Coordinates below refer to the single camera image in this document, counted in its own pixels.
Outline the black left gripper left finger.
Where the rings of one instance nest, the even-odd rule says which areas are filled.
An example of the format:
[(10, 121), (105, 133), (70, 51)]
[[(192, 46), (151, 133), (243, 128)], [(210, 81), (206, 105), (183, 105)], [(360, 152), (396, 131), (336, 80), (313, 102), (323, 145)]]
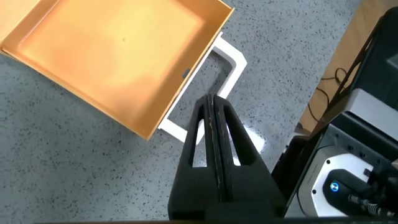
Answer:
[[(207, 206), (218, 203), (222, 197), (220, 165), (215, 157), (212, 109), (210, 95), (204, 95), (195, 103), (169, 197), (168, 213), (171, 220), (202, 220)], [(193, 167), (201, 120), (205, 127), (206, 166)]]

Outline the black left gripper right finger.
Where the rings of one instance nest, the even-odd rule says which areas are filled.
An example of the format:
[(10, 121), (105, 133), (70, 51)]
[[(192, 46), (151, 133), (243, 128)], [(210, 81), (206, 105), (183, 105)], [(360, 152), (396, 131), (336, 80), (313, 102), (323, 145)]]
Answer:
[(281, 217), (286, 199), (259, 155), (233, 106), (213, 98), (225, 200), (255, 217)]

